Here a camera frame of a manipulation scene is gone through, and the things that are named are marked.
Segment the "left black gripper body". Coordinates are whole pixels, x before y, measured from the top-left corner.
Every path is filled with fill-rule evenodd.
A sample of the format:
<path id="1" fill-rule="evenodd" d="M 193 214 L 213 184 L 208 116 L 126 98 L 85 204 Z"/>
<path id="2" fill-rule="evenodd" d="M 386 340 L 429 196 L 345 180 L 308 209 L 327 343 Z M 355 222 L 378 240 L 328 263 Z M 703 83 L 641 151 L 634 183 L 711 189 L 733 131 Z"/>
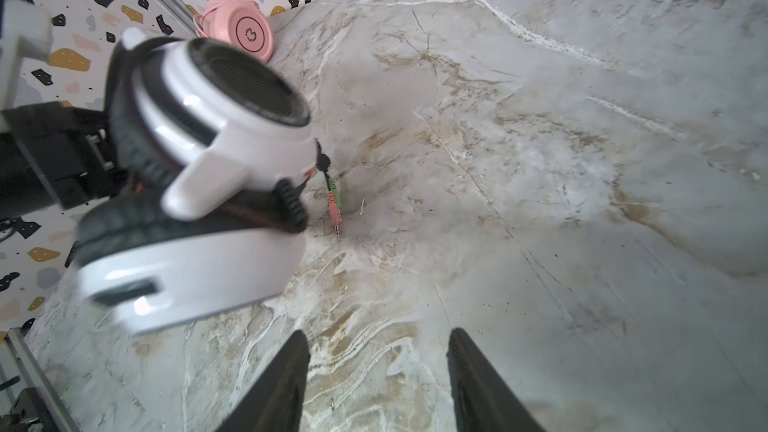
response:
<path id="1" fill-rule="evenodd" d="M 126 182 L 108 114 L 60 102 L 1 112 L 1 217 L 67 210 L 116 195 Z"/>

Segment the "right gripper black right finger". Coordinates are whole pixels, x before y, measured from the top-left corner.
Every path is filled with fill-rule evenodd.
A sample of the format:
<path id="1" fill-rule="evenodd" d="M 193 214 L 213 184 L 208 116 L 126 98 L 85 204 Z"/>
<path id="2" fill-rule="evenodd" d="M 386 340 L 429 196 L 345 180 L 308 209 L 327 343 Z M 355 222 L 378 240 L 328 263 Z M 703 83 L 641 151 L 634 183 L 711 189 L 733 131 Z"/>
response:
<path id="1" fill-rule="evenodd" d="M 545 431 L 462 328 L 451 331 L 447 363 L 459 432 Z"/>

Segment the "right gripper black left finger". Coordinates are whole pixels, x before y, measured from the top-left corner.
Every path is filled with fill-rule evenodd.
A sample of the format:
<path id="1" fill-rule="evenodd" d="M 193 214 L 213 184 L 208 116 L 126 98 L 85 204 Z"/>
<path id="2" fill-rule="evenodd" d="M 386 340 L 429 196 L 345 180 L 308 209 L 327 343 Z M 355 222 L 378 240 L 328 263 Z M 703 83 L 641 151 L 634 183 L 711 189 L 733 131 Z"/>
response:
<path id="1" fill-rule="evenodd" d="M 299 431 L 310 358 L 294 331 L 216 432 Z"/>

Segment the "pink headphones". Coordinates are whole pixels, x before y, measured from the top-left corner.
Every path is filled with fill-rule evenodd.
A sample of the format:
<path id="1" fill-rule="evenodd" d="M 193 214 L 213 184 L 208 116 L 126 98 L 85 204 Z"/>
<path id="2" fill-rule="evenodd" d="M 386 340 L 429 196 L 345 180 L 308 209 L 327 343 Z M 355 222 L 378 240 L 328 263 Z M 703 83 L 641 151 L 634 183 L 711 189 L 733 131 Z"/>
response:
<path id="1" fill-rule="evenodd" d="M 226 42 L 266 64 L 275 47 L 266 15 L 253 0 L 210 0 L 193 16 L 196 34 Z"/>

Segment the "white black headphones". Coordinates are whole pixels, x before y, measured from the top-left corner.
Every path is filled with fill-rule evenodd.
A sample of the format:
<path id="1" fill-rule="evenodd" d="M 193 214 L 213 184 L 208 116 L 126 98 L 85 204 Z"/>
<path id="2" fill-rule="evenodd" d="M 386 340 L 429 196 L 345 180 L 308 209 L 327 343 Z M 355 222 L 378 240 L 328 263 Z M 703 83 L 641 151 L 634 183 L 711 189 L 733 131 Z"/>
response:
<path id="1" fill-rule="evenodd" d="M 78 224 L 82 296 L 144 334 L 282 294 L 319 155 L 306 100 L 225 42 L 132 27 L 105 109 L 128 179 Z"/>

